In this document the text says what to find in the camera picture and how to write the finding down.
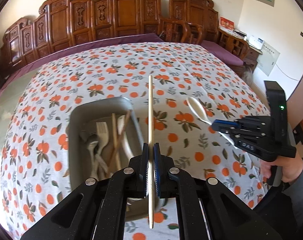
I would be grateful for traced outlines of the person right forearm grey sleeve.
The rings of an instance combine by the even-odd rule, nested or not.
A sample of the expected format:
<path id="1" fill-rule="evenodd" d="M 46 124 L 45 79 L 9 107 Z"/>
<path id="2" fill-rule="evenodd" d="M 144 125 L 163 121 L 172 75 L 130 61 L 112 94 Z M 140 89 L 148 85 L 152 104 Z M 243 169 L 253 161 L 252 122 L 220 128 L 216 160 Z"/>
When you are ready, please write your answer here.
<path id="1" fill-rule="evenodd" d="M 298 226 L 303 226 L 303 170 L 298 179 L 284 190 L 284 194 L 292 200 L 294 217 Z"/>

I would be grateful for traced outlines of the person right hand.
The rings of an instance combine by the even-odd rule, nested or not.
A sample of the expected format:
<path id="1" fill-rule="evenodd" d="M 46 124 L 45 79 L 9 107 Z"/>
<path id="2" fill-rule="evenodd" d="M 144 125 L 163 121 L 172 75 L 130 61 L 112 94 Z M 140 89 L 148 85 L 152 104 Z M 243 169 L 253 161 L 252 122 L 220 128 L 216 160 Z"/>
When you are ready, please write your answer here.
<path id="1" fill-rule="evenodd" d="M 282 181 L 285 183 L 293 183 L 298 179 L 303 171 L 303 159 L 301 155 L 296 152 L 295 158 L 287 158 L 278 156 L 273 162 L 266 162 L 260 160 L 261 173 L 264 177 L 271 177 L 271 167 L 279 166 L 282 168 Z"/>

